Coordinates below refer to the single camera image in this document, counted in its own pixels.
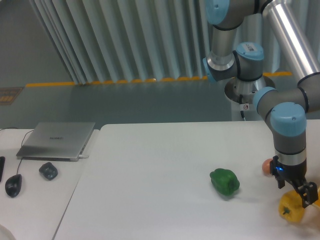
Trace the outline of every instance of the white desk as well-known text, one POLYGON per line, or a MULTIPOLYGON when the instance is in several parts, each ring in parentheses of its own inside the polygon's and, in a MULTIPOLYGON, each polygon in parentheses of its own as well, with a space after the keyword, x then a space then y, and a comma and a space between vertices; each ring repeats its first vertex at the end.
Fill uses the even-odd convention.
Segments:
MULTIPOLYGON (((5 183, 17 173, 20 160, 16 154, 28 131, 0 131, 0 156, 5 156, 0 183, 0 225, 10 230, 16 240, 51 240, 89 158, 78 162, 52 162, 58 170, 57 177, 52 181, 46 180, 39 173, 39 168, 47 161, 22 160, 19 168, 19 174, 22 175, 21 192, 17 197, 10 198, 6 194, 5 183)), ((92 133, 84 156, 90 154, 98 133, 98 130, 92 133)))
MULTIPOLYGON (((320 120, 307 123, 308 181, 320 184, 320 120)), ((320 211, 300 225, 279 217, 281 196, 262 163, 274 155, 264 122, 104 126, 56 240, 315 240, 320 211), (223 199, 209 174, 234 171, 240 190, 223 199)))

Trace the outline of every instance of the gray wall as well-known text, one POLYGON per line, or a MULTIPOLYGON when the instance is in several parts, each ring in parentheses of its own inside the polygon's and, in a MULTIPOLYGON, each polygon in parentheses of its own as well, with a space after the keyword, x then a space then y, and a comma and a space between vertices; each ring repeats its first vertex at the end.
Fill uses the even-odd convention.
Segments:
POLYGON ((71 81, 60 56, 28 0, 0 8, 0 87, 71 81))

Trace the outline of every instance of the laptop logo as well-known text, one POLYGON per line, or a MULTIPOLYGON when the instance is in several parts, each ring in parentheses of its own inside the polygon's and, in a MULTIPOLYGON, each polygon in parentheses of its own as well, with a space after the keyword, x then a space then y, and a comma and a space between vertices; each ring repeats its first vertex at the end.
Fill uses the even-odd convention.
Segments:
POLYGON ((64 137, 63 136, 51 136, 50 139, 51 140, 63 140, 64 137))

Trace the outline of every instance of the orange ball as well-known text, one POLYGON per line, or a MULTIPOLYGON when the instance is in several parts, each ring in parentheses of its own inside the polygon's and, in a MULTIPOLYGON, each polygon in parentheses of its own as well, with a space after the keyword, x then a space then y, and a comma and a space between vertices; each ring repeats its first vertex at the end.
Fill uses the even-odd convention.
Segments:
POLYGON ((268 158, 265 160, 262 164, 262 171, 264 174, 270 174, 270 162, 272 161, 272 158, 268 158))

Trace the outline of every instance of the black object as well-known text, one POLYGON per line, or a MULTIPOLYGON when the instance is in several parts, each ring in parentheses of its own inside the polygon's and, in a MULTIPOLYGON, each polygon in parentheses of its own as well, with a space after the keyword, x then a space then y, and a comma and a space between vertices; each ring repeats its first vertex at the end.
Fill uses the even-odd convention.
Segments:
POLYGON ((0 183, 2 180, 2 174, 4 173, 6 158, 4 156, 0 156, 0 183))
POLYGON ((269 4, 269 3, 271 3, 273 0, 268 0, 268 1, 266 1, 263 5, 262 5, 262 7, 261 7, 261 9, 260 9, 260 13, 262 14, 263 13, 263 11, 265 10, 265 8, 266 8, 266 6, 269 4))
POLYGON ((240 67, 240 60, 239 60, 239 57, 238 57, 238 53, 236 50, 233 50, 232 51, 233 55, 234 55, 234 59, 235 59, 235 64, 236 64, 236 75, 237 76, 240 76, 241 74, 241 67, 240 67))
POLYGON ((258 13, 258 11, 259 11, 259 3, 260 3, 259 0, 254 0, 254 11, 253 11, 253 14, 257 14, 258 13))
POLYGON ((307 93, 302 87, 298 86, 297 88, 301 91, 301 93, 303 95, 304 104, 305 104, 304 112, 307 113, 309 111, 309 99, 308 99, 307 93))
POLYGON ((303 78, 300 79, 300 81, 298 81, 298 83, 296 85, 299 86, 304 80, 307 80, 308 78, 311 78, 312 76, 319 75, 319 74, 320 74, 320 72, 317 71, 317 72, 311 73, 307 76, 304 76, 303 78))
POLYGON ((286 182, 291 184, 302 199, 302 207, 306 208, 318 200, 317 184, 307 182, 305 174, 307 171, 307 160, 298 165, 284 165, 278 161, 279 157, 274 156, 270 162, 270 173, 278 182, 278 188, 282 189, 286 182))
POLYGON ((21 190, 22 185, 22 176, 21 174, 14 175, 10 177, 5 182, 5 192, 8 194, 9 197, 14 198, 16 197, 21 190))
POLYGON ((244 119, 245 118, 245 113, 243 110, 240 111, 241 117, 244 119))
POLYGON ((58 170, 51 162, 43 164, 39 168, 39 172, 49 181, 51 181, 58 175, 58 170))

